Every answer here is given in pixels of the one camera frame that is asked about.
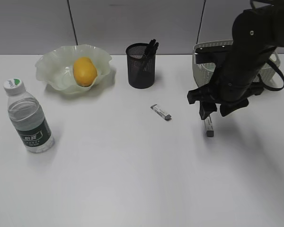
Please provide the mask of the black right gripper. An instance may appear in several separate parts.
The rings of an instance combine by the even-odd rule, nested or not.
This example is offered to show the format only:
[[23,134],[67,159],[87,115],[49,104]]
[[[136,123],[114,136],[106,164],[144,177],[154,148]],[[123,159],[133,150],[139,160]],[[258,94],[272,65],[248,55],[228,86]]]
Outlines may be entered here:
[[220,104],[222,117],[245,108],[248,98],[260,95],[264,89],[276,91],[277,88],[266,85],[259,74],[267,63],[274,71],[277,66],[270,60],[275,46],[240,47],[233,43],[230,52],[221,65],[216,65],[209,84],[190,90],[187,100],[190,105],[199,102],[199,115],[205,120]]

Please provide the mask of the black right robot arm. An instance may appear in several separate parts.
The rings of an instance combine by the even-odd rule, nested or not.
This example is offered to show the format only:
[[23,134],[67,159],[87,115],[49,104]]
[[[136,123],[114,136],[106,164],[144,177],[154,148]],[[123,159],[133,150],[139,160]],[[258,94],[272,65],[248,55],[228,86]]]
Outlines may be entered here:
[[260,95],[265,89],[280,91],[281,87],[266,85],[260,70],[268,64],[284,82],[284,74],[270,60],[278,47],[284,47],[284,0],[265,0],[264,6],[239,14],[232,26],[231,45],[197,48],[195,63],[214,63],[208,83],[187,94],[189,104],[199,102],[199,115],[205,120],[220,111],[225,117],[247,107],[248,98]]

